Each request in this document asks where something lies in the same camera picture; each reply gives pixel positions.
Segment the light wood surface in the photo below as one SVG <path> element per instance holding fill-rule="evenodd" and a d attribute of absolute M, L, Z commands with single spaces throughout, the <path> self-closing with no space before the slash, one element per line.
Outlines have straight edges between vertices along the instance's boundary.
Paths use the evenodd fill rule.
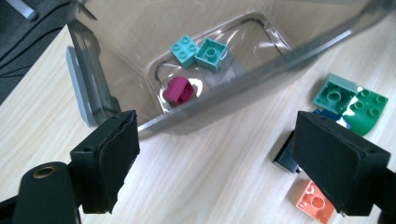
<path fill-rule="evenodd" d="M 83 215 L 83 223 L 316 223 L 291 202 L 305 174 L 271 161 L 293 129 L 298 110 L 312 111 L 329 72 L 389 98 L 365 136 L 396 153 L 396 13 L 326 52 L 306 74 L 271 97 L 187 135 L 157 134 L 125 179 L 113 214 Z M 64 28 L 0 107 L 0 201 L 18 193 L 21 177 L 48 161 L 70 162 L 92 129 L 79 116 L 68 73 Z M 396 170 L 394 155 L 389 169 Z M 331 223 L 376 223 L 335 215 Z"/>

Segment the pink lego brick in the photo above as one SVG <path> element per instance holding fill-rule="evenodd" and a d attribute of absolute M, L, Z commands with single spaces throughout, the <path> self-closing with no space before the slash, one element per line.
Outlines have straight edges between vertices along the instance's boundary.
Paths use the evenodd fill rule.
<path fill-rule="evenodd" d="M 168 82 L 168 88 L 163 92 L 163 99 L 173 105 L 188 102 L 194 93 L 189 80 L 184 77 L 174 77 Z"/>

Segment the transparent plastic bin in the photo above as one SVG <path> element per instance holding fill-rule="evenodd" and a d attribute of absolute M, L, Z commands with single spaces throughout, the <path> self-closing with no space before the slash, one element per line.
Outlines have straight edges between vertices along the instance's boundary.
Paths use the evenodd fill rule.
<path fill-rule="evenodd" d="M 139 134 L 188 133 L 280 90 L 320 53 L 376 24 L 396 0 L 96 0 L 68 14 L 68 55 L 82 117 L 99 125 L 136 110 Z M 182 68 L 169 50 L 189 35 L 227 45 L 217 73 Z M 186 77 L 193 97 L 162 97 L 173 77 Z"/>

